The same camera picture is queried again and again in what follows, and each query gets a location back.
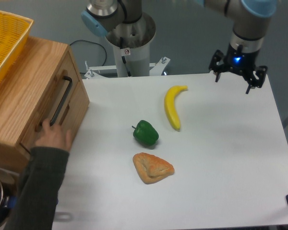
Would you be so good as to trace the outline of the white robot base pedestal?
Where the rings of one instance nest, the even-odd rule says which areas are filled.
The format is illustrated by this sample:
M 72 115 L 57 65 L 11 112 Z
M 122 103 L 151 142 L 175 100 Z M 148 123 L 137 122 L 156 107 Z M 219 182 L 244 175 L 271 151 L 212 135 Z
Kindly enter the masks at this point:
M 96 36 L 104 37 L 112 46 L 118 77 L 160 76 L 170 63 L 162 57 L 150 63 L 150 45 L 156 35 L 156 24 L 151 16 L 142 13 L 134 23 L 120 23 L 107 32 L 88 12 L 81 13 L 86 27 Z

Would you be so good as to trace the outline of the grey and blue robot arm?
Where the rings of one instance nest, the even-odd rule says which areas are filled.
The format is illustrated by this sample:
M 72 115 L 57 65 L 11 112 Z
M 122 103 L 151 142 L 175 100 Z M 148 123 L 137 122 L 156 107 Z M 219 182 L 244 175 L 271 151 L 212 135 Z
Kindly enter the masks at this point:
M 223 14 L 233 21 L 227 53 L 217 50 L 209 69 L 217 78 L 224 72 L 242 76 L 248 89 L 261 88 L 267 67 L 257 66 L 256 58 L 276 11 L 275 0 L 200 0 L 198 4 Z M 92 0 L 81 14 L 85 26 L 104 37 L 118 51 L 118 75 L 146 76 L 148 61 L 137 59 L 132 51 L 147 47 L 156 35 L 154 20 L 142 10 L 139 0 Z

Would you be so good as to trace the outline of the person's hand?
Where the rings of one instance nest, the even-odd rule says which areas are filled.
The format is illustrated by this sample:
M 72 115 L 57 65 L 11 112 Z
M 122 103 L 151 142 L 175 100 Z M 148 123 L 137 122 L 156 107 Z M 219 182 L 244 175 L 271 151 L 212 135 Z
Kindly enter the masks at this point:
M 69 152 L 72 147 L 72 132 L 71 130 L 64 132 L 58 124 L 51 126 L 50 120 L 45 119 L 42 122 L 42 133 L 36 140 L 35 146 L 57 148 Z

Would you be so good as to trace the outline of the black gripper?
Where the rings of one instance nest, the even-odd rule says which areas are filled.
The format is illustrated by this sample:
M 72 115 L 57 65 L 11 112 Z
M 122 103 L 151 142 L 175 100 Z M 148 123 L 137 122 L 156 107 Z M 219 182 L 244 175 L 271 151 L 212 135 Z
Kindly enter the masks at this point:
M 216 50 L 209 64 L 209 70 L 216 76 L 215 82 L 219 81 L 221 73 L 231 72 L 248 83 L 246 94 L 251 89 L 261 88 L 268 70 L 267 66 L 255 64 L 261 45 L 261 42 L 230 42 L 226 54 Z

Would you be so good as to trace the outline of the forearm in dark green sleeve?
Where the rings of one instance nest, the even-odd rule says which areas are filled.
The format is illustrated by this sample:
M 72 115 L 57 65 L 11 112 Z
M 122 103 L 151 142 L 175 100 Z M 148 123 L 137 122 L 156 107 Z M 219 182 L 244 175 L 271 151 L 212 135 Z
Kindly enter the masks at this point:
M 34 147 L 19 178 L 17 201 L 5 230 L 52 229 L 69 152 L 52 147 Z

